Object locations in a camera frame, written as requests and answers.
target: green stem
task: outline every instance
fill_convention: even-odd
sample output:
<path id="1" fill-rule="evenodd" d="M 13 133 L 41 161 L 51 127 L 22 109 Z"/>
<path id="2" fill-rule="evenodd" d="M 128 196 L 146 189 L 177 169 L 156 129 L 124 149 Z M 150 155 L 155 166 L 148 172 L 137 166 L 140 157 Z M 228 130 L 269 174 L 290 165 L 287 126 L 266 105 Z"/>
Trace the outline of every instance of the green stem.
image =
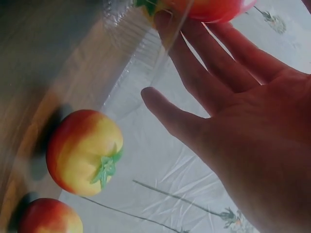
<path id="1" fill-rule="evenodd" d="M 263 12 L 260 9 L 258 9 L 257 6 L 254 6 L 254 8 L 263 14 Z"/>
<path id="2" fill-rule="evenodd" d="M 189 200 L 187 200 L 187 199 L 185 199 L 185 198 L 182 198 L 182 197 L 180 197 L 180 196 L 167 193 L 167 192 L 162 191 L 162 190 L 159 190 L 159 189 L 157 189 L 157 188 L 153 188 L 153 187 L 151 187 L 151 186 L 149 186 L 149 185 L 147 185 L 147 184 L 141 183 L 141 182 L 136 181 L 136 180 L 133 180 L 133 182 L 135 182 L 135 183 L 137 183 L 137 184 L 139 184 L 139 185 L 141 185 L 141 186 L 143 186 L 143 187 L 146 187 L 146 188 L 149 188 L 149 189 L 151 189 L 151 190 L 154 190 L 154 191 L 156 191 L 156 192 L 158 192 L 158 193 L 162 193 L 162 194 L 164 194 L 164 195 L 166 195 L 166 196 L 169 196 L 169 197 L 172 197 L 172 198 L 175 198 L 175 199 L 178 199 L 178 200 L 182 200 L 183 202 L 188 203 L 188 204 L 190 204 L 190 205 L 193 205 L 193 206 L 195 206 L 195 207 L 197 207 L 197 208 L 199 208 L 199 209 L 201 209 L 201 210 L 203 210 L 203 211 L 205 211 L 205 212 L 207 212 L 207 213 L 210 213 L 211 215 L 215 215 L 215 216 L 222 217 L 221 214 L 216 213 L 216 212 L 214 212 L 214 211 L 211 211 L 211 210 L 209 210 L 209 209 L 207 209 L 207 208 L 204 208 L 204 207 L 202 207 L 202 206 L 200 206 L 200 205 L 198 205 L 198 204 L 195 204 L 195 203 L 193 203 L 193 201 L 189 201 Z"/>
<path id="3" fill-rule="evenodd" d="M 136 216 L 136 215 L 133 215 L 133 214 L 130 214 L 130 213 L 121 211 L 121 210 L 114 209 L 114 208 L 112 208 L 112 207 L 109 207 L 109 206 L 100 204 L 100 203 L 98 203 L 98 202 L 96 202 L 96 201 L 93 201 L 93 200 L 88 199 L 88 198 L 85 198 L 85 197 L 81 197 L 81 198 L 83 198 L 83 199 L 85 199 L 85 200 L 88 200 L 88 201 L 90 201 L 90 202 L 92 202 L 92 203 L 94 203 L 94 204 L 97 204 L 97 205 L 99 205 L 99 206 L 101 206 L 101 207 L 104 207 L 104 208 L 106 208 L 106 209 L 113 210 L 113 211 L 119 212 L 119 213 L 121 213 L 121 214 L 125 214 L 125 215 L 128 215 L 128 216 L 131 216 L 131 217 L 139 218 L 139 219 L 141 219 L 141 220 L 145 220 L 145 221 L 148 221 L 148 222 L 152 222 L 152 223 L 155 223 L 155 224 L 157 224 L 157 225 L 159 225 L 159 226 L 165 227 L 165 228 L 167 228 L 167 229 L 169 229 L 169 230 L 171 230 L 171 231 L 173 231 L 173 232 L 181 233 L 180 231 L 178 231 L 178 230 L 176 230 L 176 229 L 174 229 L 174 228 L 168 227 L 168 226 L 166 226 L 166 225 L 164 225 L 164 224 L 162 224 L 162 223 L 159 223 L 159 222 L 156 222 L 156 221 L 153 221 L 153 220 L 144 218 L 144 217 L 139 217 L 139 216 Z"/>

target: clear plastic sheet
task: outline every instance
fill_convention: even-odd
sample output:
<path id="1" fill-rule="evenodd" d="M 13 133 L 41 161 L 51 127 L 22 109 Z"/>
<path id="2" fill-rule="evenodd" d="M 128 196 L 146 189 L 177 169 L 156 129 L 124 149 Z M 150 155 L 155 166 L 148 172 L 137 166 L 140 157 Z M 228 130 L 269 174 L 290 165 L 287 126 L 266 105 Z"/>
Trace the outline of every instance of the clear plastic sheet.
<path id="1" fill-rule="evenodd" d="M 256 6 L 233 25 L 259 48 L 311 72 L 311 16 L 304 5 L 259 0 Z M 263 12 L 277 16 L 285 28 L 274 28 Z M 76 209 L 86 233 L 257 233 L 218 177 L 142 104 L 140 91 L 151 84 L 181 109 L 208 117 L 183 87 L 171 60 L 163 56 L 154 69 L 135 54 L 102 108 L 124 135 L 124 157 L 115 176 L 95 197 L 63 191 L 60 200 Z"/>

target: wooden table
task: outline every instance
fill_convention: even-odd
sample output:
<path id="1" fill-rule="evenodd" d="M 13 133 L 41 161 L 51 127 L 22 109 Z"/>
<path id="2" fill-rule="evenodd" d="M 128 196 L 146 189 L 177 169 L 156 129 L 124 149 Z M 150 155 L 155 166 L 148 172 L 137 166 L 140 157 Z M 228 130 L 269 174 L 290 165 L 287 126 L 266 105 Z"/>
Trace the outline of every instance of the wooden table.
<path id="1" fill-rule="evenodd" d="M 25 204 L 57 199 L 45 146 L 72 110 L 99 109 L 129 56 L 103 31 L 101 0 L 0 1 L 0 233 Z"/>

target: yellow-red tomato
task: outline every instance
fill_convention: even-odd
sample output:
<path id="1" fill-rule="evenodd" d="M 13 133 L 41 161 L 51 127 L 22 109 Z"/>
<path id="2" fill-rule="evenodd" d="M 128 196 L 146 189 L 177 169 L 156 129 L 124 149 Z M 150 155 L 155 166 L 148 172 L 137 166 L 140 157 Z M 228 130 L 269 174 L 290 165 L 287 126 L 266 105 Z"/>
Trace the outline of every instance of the yellow-red tomato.
<path id="1" fill-rule="evenodd" d="M 79 110 L 53 133 L 46 161 L 50 175 L 63 189 L 79 196 L 98 194 L 115 172 L 123 137 L 106 115 Z"/>
<path id="2" fill-rule="evenodd" d="M 78 214 L 61 201 L 41 198 L 23 213 L 18 233 L 83 233 Z"/>
<path id="3" fill-rule="evenodd" d="M 205 23 L 228 22 L 255 5 L 256 0 L 162 0 L 179 13 Z"/>

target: palm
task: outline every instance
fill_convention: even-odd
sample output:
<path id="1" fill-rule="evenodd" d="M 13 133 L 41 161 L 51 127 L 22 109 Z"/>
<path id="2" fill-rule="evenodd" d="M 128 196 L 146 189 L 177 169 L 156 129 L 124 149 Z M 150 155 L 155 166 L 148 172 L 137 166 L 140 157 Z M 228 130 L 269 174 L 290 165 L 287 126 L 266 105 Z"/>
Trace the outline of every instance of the palm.
<path id="1" fill-rule="evenodd" d="M 168 20 L 163 13 L 155 18 L 161 38 L 167 34 Z M 296 189 L 304 190 L 301 197 L 311 196 L 311 190 L 303 189 L 311 183 L 310 76 L 259 50 L 230 24 L 208 28 L 235 60 L 203 24 L 192 20 L 186 20 L 182 34 L 207 70 L 182 34 L 170 57 L 185 88 L 211 118 L 178 109 L 153 88 L 142 91 L 144 102 L 173 136 L 216 172 L 259 230 L 309 232 L 311 214 L 297 208 L 303 203 Z M 292 212 L 298 225 L 284 221 L 293 218 Z"/>

